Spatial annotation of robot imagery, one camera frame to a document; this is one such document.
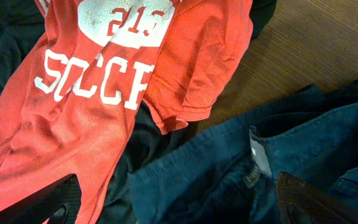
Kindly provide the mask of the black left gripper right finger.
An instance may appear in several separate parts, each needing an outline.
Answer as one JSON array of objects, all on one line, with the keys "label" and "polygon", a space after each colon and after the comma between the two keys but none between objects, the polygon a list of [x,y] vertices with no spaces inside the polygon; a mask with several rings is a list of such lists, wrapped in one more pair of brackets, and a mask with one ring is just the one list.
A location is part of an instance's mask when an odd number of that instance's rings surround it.
[{"label": "black left gripper right finger", "polygon": [[358,224],[357,210],[287,172],[280,173],[275,196],[282,223]]}]

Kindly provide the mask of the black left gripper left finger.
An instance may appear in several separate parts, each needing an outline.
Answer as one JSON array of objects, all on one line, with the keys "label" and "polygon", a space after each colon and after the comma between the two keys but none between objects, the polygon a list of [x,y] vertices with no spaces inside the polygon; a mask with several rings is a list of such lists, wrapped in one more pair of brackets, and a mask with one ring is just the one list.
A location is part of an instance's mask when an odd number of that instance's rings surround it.
[{"label": "black left gripper left finger", "polygon": [[0,211],[0,223],[74,224],[81,196],[77,176],[69,174]]}]

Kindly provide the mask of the navy blue shorts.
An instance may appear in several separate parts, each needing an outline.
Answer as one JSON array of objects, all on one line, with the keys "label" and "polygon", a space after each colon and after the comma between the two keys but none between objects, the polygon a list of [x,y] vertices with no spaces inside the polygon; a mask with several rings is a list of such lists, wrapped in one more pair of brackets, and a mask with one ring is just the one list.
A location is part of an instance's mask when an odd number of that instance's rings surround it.
[{"label": "navy blue shorts", "polygon": [[280,223],[290,174],[358,215],[358,80],[294,95],[191,138],[130,177],[139,223]]}]

